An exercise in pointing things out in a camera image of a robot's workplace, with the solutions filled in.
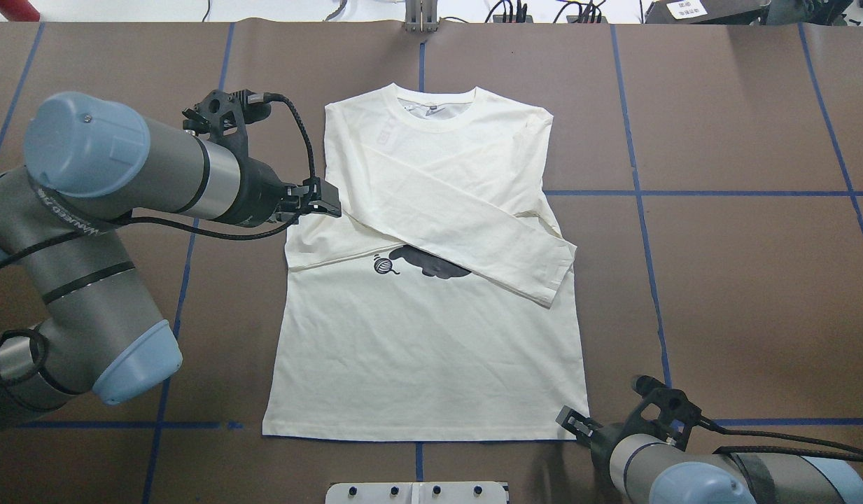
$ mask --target white label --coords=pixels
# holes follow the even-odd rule
[[[704,16],[708,12],[699,0],[681,0],[668,3],[668,10],[674,19],[689,19]]]

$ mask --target red object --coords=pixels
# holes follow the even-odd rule
[[[0,13],[7,20],[38,20],[38,10],[27,0],[0,0]]]

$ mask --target white t-shirt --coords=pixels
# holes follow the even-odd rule
[[[568,438],[587,414],[575,246],[542,191],[552,115],[395,84],[325,107],[342,215],[288,230],[268,435]]]

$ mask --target folded sleeve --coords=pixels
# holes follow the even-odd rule
[[[326,106],[326,162],[344,179],[342,209],[350,217],[552,305],[574,245],[407,163],[357,147],[354,137],[341,111]]]

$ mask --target neckline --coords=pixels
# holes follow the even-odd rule
[[[393,117],[410,127],[431,132],[452,131],[463,127],[478,115],[480,106],[484,102],[484,90],[479,87],[460,93],[430,93],[403,89],[397,84],[391,83],[382,88],[382,93],[384,95],[384,102],[386,102],[387,108],[393,114]],[[423,105],[468,103],[469,108],[455,118],[430,120],[417,118],[415,115],[412,115],[400,105],[397,99],[406,99],[409,102],[421,103]]]

